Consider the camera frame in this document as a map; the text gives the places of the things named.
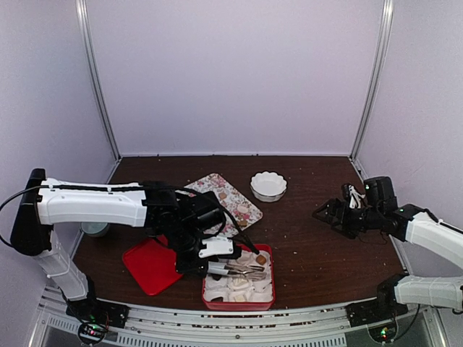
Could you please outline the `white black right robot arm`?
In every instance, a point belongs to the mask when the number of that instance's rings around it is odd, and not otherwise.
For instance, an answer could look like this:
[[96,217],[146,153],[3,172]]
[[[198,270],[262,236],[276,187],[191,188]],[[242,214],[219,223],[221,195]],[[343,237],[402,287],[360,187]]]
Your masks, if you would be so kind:
[[[329,199],[313,212],[313,217],[348,239],[379,230],[462,266],[462,230],[437,218],[427,208],[399,206],[388,176],[366,179],[364,189],[364,193],[359,193],[355,186],[344,184],[342,199]],[[396,274],[378,285],[375,299],[350,304],[346,311],[351,325],[358,326],[405,314],[410,304],[452,309],[460,314],[462,278]]]

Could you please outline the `red tin lid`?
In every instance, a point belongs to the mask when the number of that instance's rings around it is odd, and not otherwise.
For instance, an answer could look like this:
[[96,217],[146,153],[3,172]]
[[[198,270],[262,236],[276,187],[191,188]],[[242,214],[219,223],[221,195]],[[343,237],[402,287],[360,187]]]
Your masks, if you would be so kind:
[[151,238],[146,238],[122,255],[122,262],[142,291],[157,296],[179,281],[176,253]]

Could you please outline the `white ridged chocolate packed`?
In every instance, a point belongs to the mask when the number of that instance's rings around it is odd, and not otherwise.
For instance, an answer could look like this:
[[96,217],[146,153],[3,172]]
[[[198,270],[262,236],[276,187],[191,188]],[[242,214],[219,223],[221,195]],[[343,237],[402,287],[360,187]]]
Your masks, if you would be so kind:
[[231,280],[231,286],[233,288],[241,288],[241,287],[246,287],[249,285],[248,280],[245,280],[243,278],[233,278]]

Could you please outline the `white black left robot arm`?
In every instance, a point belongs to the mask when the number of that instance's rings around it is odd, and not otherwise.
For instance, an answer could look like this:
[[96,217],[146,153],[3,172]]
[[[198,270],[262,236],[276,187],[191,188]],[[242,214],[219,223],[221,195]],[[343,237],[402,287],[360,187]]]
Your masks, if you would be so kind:
[[104,306],[95,298],[91,280],[62,248],[54,225],[58,223],[107,223],[147,228],[162,235],[177,255],[180,273],[205,275],[211,257],[231,255],[230,239],[203,232],[224,226],[224,208],[211,193],[154,181],[130,184],[74,184],[46,177],[37,168],[26,188],[14,194],[21,202],[5,243],[20,254],[33,257],[64,298],[75,302],[89,321],[99,320]]

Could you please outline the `brown chocolate back cell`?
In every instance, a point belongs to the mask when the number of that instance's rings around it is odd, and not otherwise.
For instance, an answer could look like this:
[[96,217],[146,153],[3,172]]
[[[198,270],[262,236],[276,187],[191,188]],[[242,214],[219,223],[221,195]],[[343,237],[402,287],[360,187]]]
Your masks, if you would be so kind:
[[264,265],[264,264],[267,263],[266,258],[265,258],[263,255],[261,255],[261,254],[259,254],[259,255],[255,258],[255,261],[256,261],[259,265]]

